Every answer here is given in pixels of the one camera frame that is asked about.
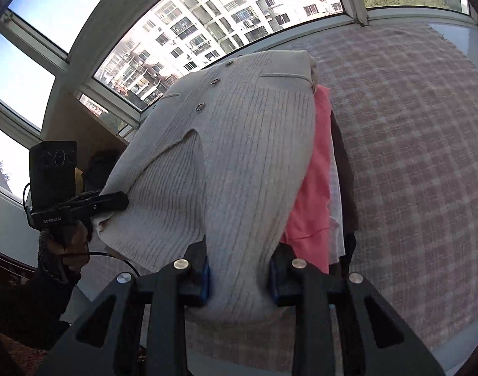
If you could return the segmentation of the person's left hand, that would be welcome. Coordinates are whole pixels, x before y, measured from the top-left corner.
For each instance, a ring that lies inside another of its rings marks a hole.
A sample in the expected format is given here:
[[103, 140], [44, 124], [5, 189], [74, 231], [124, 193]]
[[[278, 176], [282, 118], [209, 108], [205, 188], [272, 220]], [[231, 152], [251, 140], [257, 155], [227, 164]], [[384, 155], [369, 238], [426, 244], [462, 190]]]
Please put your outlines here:
[[90, 260], [88, 230], [81, 221], [58, 234], [49, 235], [46, 246], [58, 262], [73, 273], [79, 273]]

